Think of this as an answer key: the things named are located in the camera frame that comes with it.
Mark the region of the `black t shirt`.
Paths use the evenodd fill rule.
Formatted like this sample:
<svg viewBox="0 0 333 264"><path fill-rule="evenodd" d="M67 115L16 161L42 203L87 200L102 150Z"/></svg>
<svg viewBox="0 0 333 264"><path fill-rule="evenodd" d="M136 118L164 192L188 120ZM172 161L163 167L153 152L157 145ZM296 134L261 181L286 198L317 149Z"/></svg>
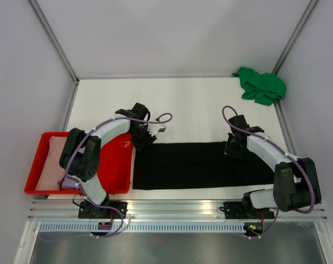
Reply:
<svg viewBox="0 0 333 264"><path fill-rule="evenodd" d="M224 154L225 142L152 144L135 155L133 189L204 189L271 184L274 173L257 155Z"/></svg>

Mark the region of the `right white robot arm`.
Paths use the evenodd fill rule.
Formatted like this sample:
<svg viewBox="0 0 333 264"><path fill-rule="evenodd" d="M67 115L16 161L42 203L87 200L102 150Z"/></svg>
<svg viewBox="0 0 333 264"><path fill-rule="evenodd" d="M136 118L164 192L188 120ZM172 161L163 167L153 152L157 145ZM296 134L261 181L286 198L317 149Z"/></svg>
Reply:
<svg viewBox="0 0 333 264"><path fill-rule="evenodd" d="M318 175L312 159L286 152L261 127L249 126L243 115L236 114L224 120L231 128L224 153L241 157L249 151L274 173L273 188L243 195L241 210L245 216L254 217L264 208L308 214L321 203Z"/></svg>

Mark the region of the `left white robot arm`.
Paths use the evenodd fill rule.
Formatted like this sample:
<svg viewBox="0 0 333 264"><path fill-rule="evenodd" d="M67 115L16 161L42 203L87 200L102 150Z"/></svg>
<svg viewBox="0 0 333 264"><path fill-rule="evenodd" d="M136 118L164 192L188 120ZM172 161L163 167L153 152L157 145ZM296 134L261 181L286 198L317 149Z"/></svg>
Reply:
<svg viewBox="0 0 333 264"><path fill-rule="evenodd" d="M132 109L119 109L107 121L90 131L73 128L67 137L59 158L59 166L65 176L71 178L84 196L92 204L91 211L99 218L110 212L108 194L97 175L100 165L101 149L116 137L129 133L133 146L139 150L156 140L148 122L150 111L141 103Z"/></svg>

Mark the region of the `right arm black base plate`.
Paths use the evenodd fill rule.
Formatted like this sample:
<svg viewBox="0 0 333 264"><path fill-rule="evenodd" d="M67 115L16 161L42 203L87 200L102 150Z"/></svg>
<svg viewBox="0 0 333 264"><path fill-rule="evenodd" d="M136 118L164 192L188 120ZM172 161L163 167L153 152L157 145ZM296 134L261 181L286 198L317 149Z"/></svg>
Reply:
<svg viewBox="0 0 333 264"><path fill-rule="evenodd" d="M275 214L269 208L254 208L245 202L224 202L219 210L226 219L274 219Z"/></svg>

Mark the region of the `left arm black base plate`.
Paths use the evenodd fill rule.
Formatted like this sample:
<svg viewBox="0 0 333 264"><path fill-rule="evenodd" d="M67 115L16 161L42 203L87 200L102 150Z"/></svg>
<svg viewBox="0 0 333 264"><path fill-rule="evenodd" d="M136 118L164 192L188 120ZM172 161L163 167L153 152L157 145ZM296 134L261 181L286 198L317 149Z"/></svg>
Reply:
<svg viewBox="0 0 333 264"><path fill-rule="evenodd" d="M122 213L123 218L125 218L128 211L127 202L112 201L110 202L109 206L119 210ZM115 210L98 208L88 203L87 201L83 201L80 203L78 218L79 219L121 219L121 216Z"/></svg>

